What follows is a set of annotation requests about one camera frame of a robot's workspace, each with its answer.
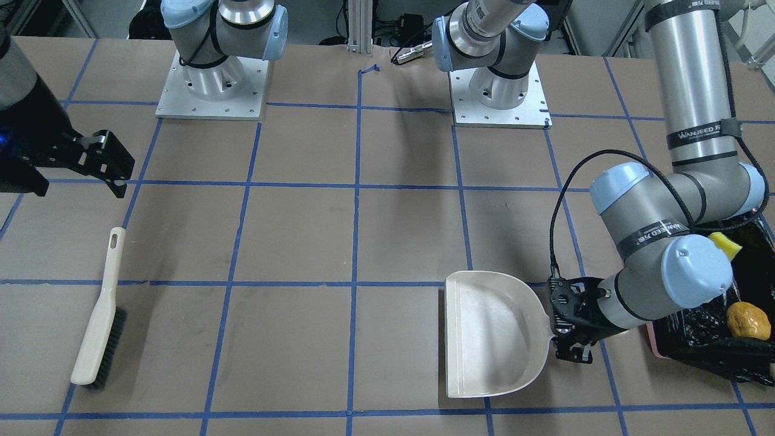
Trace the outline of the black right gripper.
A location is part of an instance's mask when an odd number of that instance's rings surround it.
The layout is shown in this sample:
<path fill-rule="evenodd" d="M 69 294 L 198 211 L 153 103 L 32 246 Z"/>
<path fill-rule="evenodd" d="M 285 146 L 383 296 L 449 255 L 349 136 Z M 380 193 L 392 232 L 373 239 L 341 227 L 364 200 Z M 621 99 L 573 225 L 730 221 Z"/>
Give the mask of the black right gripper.
<path fill-rule="evenodd" d="M 67 168 L 105 182 L 123 199 L 135 159 L 110 130 L 82 136 L 41 78 L 30 92 L 1 111 L 3 193 L 44 196 L 49 182 L 39 167 Z"/>

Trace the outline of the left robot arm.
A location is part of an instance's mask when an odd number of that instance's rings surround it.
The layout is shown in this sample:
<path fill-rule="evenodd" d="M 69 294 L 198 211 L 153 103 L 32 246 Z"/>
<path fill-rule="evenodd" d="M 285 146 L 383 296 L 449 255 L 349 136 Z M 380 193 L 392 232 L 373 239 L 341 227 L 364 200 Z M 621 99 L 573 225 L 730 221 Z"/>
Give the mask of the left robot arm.
<path fill-rule="evenodd" d="M 761 165 L 742 140 L 721 34 L 722 1 L 648 1 L 645 31 L 657 63 L 671 174 L 625 151 L 590 197 L 624 263 L 606 278 L 560 275 L 550 219 L 553 344 L 561 360 L 590 363 L 589 347 L 615 334 L 693 309 L 724 294 L 733 268 L 703 223 L 750 214 L 769 200 Z"/>

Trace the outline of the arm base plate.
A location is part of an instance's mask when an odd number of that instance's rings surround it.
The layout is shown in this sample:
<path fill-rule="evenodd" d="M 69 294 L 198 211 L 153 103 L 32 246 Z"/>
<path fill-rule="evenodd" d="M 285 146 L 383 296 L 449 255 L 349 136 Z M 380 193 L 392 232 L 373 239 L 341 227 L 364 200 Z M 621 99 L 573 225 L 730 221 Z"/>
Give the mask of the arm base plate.
<path fill-rule="evenodd" d="M 537 63 L 515 80 L 487 67 L 451 71 L 449 93 L 458 127 L 547 130 L 553 126 Z"/>
<path fill-rule="evenodd" d="M 263 59 L 229 57 L 208 69 L 185 67 L 175 53 L 155 115 L 161 119 L 262 119 L 269 66 Z"/>

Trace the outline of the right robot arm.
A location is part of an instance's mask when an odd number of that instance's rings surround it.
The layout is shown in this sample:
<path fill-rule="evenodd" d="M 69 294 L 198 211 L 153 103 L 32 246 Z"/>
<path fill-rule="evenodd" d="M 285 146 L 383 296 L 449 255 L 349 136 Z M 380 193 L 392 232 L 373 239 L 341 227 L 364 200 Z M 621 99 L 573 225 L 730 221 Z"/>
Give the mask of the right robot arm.
<path fill-rule="evenodd" d="M 105 182 L 124 198 L 135 160 L 110 130 L 85 136 L 8 31 L 1 47 L 1 190 L 46 196 L 39 168 L 65 168 Z"/>

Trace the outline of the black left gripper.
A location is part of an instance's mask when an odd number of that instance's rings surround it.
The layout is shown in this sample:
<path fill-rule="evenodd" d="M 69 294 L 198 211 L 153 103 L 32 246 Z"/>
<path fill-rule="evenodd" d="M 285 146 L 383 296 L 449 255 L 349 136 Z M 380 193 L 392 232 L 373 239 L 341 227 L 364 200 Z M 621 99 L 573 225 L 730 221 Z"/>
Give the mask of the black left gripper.
<path fill-rule="evenodd" d="M 553 343 L 559 360 L 592 364 L 595 343 L 625 331 L 604 317 L 599 307 L 602 281 L 598 277 L 548 278 Z"/>

